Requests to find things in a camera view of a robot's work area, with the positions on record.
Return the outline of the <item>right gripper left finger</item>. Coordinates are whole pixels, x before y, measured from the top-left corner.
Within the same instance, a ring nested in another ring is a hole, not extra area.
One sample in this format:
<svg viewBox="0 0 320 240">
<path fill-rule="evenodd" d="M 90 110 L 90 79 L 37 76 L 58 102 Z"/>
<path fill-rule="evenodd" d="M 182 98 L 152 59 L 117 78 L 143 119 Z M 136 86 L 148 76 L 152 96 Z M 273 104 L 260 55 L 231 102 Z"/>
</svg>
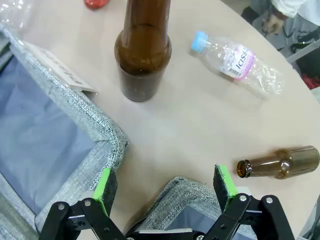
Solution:
<svg viewBox="0 0 320 240">
<path fill-rule="evenodd" d="M 83 230 L 91 230 L 99 240 L 124 240 L 125 236 L 110 218 L 118 183 L 113 169 L 105 168 L 95 190 L 69 205 L 51 205 L 39 235 L 40 240 L 76 240 Z"/>
</svg>

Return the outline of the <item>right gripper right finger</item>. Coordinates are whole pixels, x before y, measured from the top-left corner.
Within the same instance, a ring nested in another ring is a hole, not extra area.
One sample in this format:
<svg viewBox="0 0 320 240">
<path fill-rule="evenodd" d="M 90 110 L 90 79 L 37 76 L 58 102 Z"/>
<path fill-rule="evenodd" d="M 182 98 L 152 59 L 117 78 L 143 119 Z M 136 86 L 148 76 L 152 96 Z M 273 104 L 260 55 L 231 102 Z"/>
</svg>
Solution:
<svg viewBox="0 0 320 240">
<path fill-rule="evenodd" d="M 241 225 L 251 226 L 258 240 L 293 240 L 292 229 L 279 199 L 260 200 L 237 188 L 225 165 L 214 166 L 213 188 L 221 215 L 205 234 L 205 240 L 231 240 Z"/>
</svg>

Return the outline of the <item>person's left hand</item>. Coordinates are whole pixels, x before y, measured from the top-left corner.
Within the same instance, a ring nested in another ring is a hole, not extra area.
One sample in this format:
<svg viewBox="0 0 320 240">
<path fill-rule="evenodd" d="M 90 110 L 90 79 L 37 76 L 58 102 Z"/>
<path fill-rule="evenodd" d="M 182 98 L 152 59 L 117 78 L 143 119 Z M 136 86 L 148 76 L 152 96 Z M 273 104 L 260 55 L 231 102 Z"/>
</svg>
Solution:
<svg viewBox="0 0 320 240">
<path fill-rule="evenodd" d="M 284 20 L 271 14 L 263 19 L 262 31 L 265 34 L 278 34 L 279 31 L 282 29 L 284 22 Z"/>
</svg>

